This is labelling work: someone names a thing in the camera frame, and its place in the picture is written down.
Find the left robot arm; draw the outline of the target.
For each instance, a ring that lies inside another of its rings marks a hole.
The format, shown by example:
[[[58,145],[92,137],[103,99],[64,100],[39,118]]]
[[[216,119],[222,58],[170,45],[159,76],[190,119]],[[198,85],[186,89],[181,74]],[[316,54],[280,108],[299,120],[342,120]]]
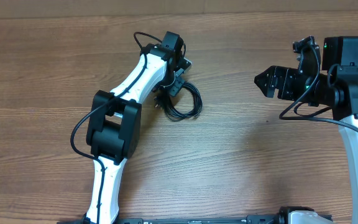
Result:
[[[111,91],[93,98],[86,143],[94,162],[91,204],[83,223],[114,223],[119,215],[119,191],[127,160],[140,136],[142,104],[150,92],[176,89],[192,63],[179,44],[148,44],[129,76]]]

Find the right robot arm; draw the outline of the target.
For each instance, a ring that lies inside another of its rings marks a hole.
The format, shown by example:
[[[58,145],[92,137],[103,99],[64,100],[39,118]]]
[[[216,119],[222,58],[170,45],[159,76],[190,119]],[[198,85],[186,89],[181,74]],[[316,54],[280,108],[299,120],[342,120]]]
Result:
[[[291,101],[279,118],[338,126],[347,154],[352,223],[358,223],[358,36],[293,43],[297,68],[272,65],[254,78],[264,96]]]

